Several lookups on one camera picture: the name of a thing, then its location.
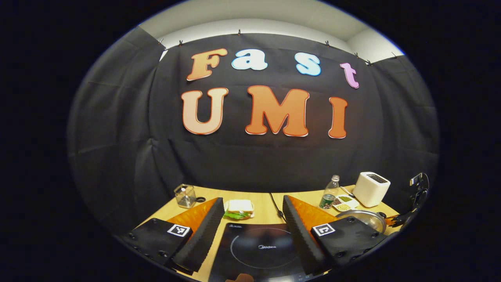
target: water bottle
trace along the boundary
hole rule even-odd
[[[324,190],[324,195],[320,201],[319,207],[323,209],[330,209],[332,203],[336,199],[336,195],[339,194],[339,175],[333,175],[331,181],[327,184]]]

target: induction cooktop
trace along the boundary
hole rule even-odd
[[[255,282],[308,281],[286,224],[228,223],[209,282],[235,280],[246,273]]]

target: toaster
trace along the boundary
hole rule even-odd
[[[361,172],[353,189],[353,195],[367,208],[377,206],[383,200],[390,182],[374,172]]]

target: pink letter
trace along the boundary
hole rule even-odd
[[[351,87],[357,89],[358,82],[356,82],[355,78],[353,77],[353,75],[357,74],[357,72],[352,69],[350,64],[348,63],[340,64],[340,66],[345,70],[346,81],[348,82],[348,84],[350,84]]]

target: green spice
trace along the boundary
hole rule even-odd
[[[351,201],[351,198],[348,198],[348,197],[343,197],[343,196],[341,196],[341,197],[339,197],[339,198],[340,198],[341,200],[345,201],[345,202],[349,202],[349,201]]]

